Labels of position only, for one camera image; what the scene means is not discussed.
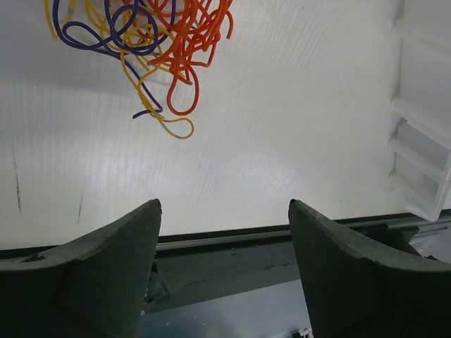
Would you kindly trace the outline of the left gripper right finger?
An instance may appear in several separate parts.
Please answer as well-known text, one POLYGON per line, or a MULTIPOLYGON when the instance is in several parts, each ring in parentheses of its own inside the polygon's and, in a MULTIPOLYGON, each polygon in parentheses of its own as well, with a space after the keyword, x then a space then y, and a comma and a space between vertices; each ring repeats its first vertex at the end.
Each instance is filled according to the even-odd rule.
POLYGON ((449 337, 450 264, 384 244, 292 200, 288 217, 315 337, 449 337))

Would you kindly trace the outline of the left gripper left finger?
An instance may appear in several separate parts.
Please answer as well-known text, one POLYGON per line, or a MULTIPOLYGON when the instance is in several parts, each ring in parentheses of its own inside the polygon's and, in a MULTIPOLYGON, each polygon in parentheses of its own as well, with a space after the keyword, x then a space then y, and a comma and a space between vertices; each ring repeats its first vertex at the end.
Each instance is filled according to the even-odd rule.
POLYGON ((1 336, 136 337, 160 226, 153 199, 71 242, 1 260, 1 336))

